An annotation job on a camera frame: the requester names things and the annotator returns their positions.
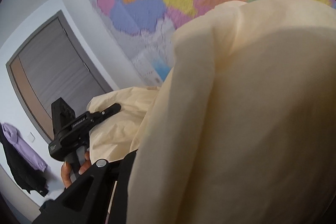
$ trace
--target black garment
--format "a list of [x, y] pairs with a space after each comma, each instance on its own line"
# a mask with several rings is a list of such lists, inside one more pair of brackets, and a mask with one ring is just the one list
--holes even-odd
[[22, 189], [30, 193], [36, 190], [41, 196], [45, 196], [48, 190], [45, 188], [46, 179], [42, 172], [34, 170], [17, 150], [8, 142], [0, 126], [0, 142], [5, 151], [7, 164], [12, 172], [15, 182]]

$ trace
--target purple jacket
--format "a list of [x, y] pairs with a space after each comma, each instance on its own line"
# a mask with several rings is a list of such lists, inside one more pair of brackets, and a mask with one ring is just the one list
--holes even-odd
[[19, 130], [9, 123], [2, 124], [3, 134], [8, 142], [35, 170], [44, 172], [47, 168], [45, 161], [21, 138]]

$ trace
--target round silver bolt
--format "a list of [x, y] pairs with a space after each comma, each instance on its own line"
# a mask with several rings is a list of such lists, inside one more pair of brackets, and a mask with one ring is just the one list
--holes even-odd
[[105, 165], [106, 165], [106, 160], [98, 160], [97, 162], [96, 162], [96, 165], [98, 166], [98, 167], [104, 167]]

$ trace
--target finger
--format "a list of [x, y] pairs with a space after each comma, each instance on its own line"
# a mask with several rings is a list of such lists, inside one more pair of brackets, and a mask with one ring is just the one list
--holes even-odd
[[68, 188], [72, 184], [70, 179], [70, 172], [71, 172], [71, 165], [64, 162], [64, 164], [61, 167], [61, 178], [65, 188]]
[[90, 151], [86, 151], [84, 156], [86, 160], [90, 160]]
[[86, 170], [88, 170], [91, 166], [91, 162], [89, 160], [85, 161], [85, 163], [81, 166], [78, 171], [78, 174], [82, 175]]

